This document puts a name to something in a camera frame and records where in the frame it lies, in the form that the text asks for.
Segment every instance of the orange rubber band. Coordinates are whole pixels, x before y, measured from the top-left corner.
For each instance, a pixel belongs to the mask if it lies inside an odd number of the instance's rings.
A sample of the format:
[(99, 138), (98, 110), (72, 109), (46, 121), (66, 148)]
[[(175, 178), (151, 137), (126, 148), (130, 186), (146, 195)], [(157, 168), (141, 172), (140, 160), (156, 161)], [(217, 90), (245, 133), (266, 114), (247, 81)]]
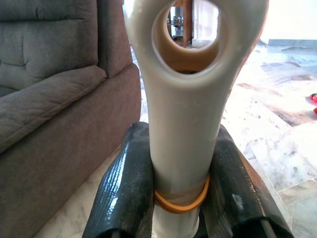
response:
[(187, 206), (179, 206), (167, 201), (159, 192), (155, 191), (155, 200), (159, 204), (159, 206), (167, 212), (174, 213), (174, 214), (182, 214), (188, 211), (195, 209), (196, 207), (200, 206), (204, 199), (206, 198), (208, 187), (210, 182), (210, 175), (208, 175), (205, 186), (203, 191), (199, 194), (196, 200)]

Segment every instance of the white plastic pipe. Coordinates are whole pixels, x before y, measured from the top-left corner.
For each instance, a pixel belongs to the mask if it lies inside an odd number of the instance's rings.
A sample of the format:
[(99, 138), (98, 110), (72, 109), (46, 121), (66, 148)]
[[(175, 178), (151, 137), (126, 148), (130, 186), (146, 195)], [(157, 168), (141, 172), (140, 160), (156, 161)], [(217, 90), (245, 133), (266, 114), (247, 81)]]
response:
[[(214, 44), (184, 49), (169, 37), (173, 0), (125, 0), (128, 36), (148, 100), (155, 188), (170, 202), (192, 203), (205, 183), (225, 102), (265, 19), (267, 0), (213, 0), (219, 9)], [(183, 74), (184, 71), (194, 74)], [(199, 208), (171, 214), (155, 206), (158, 238), (192, 238)]]

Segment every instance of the marble floor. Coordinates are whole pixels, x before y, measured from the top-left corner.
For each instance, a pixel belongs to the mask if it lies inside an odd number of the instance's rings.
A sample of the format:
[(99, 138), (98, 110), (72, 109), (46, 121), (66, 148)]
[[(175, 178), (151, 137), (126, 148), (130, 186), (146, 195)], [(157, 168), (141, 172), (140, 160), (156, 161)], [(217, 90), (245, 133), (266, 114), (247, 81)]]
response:
[[(148, 121), (142, 86), (141, 121)], [(317, 49), (257, 45), (228, 99), (222, 124), (262, 177), (295, 238), (317, 237)], [(34, 238), (80, 238), (102, 175), (118, 149)]]

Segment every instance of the gray sofa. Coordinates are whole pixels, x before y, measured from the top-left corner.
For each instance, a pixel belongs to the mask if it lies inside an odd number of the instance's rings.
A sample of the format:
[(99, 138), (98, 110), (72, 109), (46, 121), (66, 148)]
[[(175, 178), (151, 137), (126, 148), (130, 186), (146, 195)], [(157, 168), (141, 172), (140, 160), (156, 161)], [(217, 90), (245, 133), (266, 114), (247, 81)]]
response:
[(1, 0), (0, 238), (31, 237), (140, 108), (120, 0)]

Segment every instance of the sofa cushion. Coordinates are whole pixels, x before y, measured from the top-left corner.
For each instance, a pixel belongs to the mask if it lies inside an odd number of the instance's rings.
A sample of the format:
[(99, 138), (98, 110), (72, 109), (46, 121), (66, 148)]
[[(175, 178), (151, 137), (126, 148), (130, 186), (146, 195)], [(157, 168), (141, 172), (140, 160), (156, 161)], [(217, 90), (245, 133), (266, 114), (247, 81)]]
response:
[(1, 0), (0, 86), (97, 64), (96, 0)]
[(12, 88), (0, 87), (0, 98), (14, 92), (16, 92), (16, 90)]
[(105, 71), (93, 65), (56, 74), (0, 98), (0, 153), (100, 85)]

